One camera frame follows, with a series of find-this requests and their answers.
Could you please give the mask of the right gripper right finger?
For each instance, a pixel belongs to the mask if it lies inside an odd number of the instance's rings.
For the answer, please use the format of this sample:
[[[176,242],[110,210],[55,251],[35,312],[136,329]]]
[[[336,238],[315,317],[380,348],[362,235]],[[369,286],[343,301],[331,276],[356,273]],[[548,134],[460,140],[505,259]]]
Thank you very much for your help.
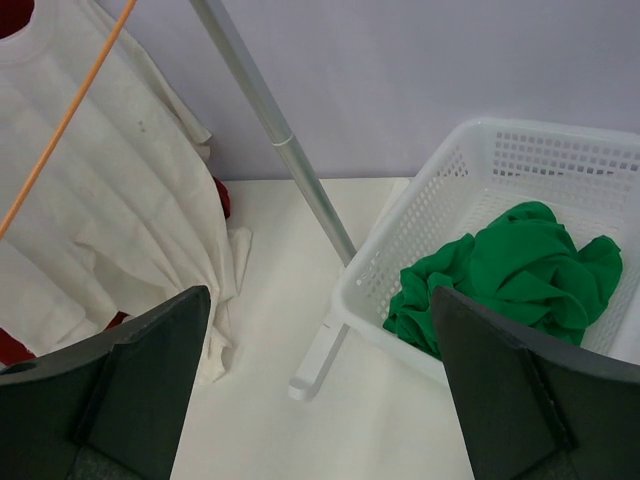
[[[636,479],[639,368],[439,287],[432,319],[477,479]]]

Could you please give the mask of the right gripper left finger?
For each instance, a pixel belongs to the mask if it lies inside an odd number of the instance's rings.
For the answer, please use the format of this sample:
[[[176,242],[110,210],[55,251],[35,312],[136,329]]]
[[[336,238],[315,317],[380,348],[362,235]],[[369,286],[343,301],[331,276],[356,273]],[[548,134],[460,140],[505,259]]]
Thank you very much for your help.
[[[195,286],[1,372],[4,479],[170,477],[207,331]]]

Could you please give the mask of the green t shirt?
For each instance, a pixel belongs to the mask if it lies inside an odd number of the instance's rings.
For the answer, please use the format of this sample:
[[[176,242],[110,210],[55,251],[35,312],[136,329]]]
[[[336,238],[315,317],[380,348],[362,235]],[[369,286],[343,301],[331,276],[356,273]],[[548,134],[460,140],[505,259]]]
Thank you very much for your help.
[[[548,206],[524,202],[403,269],[383,327],[440,358],[433,295],[448,287],[520,324],[580,345],[607,309],[622,273],[621,250],[610,237],[577,248]]]

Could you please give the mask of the white t shirt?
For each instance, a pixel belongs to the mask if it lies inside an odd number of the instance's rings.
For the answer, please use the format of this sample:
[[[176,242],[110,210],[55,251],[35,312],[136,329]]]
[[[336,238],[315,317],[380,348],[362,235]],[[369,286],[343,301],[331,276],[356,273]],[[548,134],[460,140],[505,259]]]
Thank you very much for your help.
[[[1,42],[1,207],[8,210],[114,23],[93,1],[38,1]],[[197,380],[231,359],[227,304],[251,233],[229,229],[209,132],[122,33],[1,241],[1,328],[42,356],[206,286]]]

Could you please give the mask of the orange hanger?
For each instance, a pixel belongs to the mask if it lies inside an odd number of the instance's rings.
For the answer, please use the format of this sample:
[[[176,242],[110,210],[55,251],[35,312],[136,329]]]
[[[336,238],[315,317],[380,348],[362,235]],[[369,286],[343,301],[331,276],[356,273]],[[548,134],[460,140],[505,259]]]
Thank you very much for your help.
[[[43,152],[41,153],[38,161],[36,162],[36,164],[34,165],[33,169],[30,171],[29,175],[27,176],[23,186],[21,187],[20,191],[18,192],[18,195],[16,196],[15,200],[13,201],[10,209],[8,210],[7,214],[5,215],[4,219],[1,222],[1,238],[4,238],[7,231],[9,230],[11,224],[13,223],[13,221],[15,220],[16,216],[18,215],[20,209],[22,208],[22,206],[24,205],[24,202],[26,200],[26,198],[28,197],[28,195],[31,193],[34,185],[36,184],[38,178],[40,177],[42,171],[44,170],[45,166],[47,165],[48,161],[50,160],[50,157],[52,156],[54,150],[56,149],[56,147],[58,146],[60,140],[62,139],[64,133],[66,132],[69,124],[71,123],[74,115],[76,114],[77,110],[79,109],[82,101],[84,100],[84,98],[86,97],[89,89],[91,88],[93,82],[95,81],[95,78],[97,77],[100,69],[103,67],[107,56],[109,55],[109,53],[111,52],[111,50],[113,49],[116,41],[118,40],[118,37],[120,35],[120,33],[122,32],[122,30],[124,29],[124,26],[127,22],[127,20],[129,19],[131,13],[133,12],[135,6],[136,6],[137,1],[136,0],[129,0],[125,7],[123,8],[119,18],[117,19],[114,27],[112,28],[109,36],[107,37],[106,42],[104,43],[96,61],[94,62],[94,64],[92,65],[92,67],[90,68],[89,72],[87,73],[87,76],[85,77],[84,81],[82,82],[82,84],[80,85],[78,91],[76,92],[76,95],[74,96],[71,104],[69,105],[69,108],[66,110],[64,116],[62,117],[61,121],[59,122],[58,126],[56,127],[52,137],[50,138],[48,144],[46,145],[45,149],[43,150]]]

